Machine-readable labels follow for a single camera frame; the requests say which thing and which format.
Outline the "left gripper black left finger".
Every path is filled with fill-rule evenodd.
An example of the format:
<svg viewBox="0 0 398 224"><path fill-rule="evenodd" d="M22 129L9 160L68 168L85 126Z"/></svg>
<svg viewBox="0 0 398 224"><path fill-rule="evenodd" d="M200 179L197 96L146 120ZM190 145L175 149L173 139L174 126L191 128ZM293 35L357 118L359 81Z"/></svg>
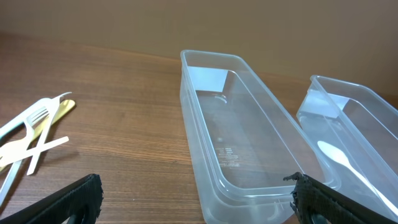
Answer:
<svg viewBox="0 0 398 224"><path fill-rule="evenodd" d="M1 220L1 224L95 223L101 212L100 176L89 174L25 209Z"/></svg>

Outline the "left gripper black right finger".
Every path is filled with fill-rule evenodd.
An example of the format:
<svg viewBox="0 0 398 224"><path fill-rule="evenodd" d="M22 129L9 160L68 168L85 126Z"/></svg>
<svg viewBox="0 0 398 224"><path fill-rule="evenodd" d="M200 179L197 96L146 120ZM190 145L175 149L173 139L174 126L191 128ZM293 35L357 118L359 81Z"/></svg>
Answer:
<svg viewBox="0 0 398 224"><path fill-rule="evenodd" d="M295 181L290 207L301 224L397 224L306 174L283 179Z"/></svg>

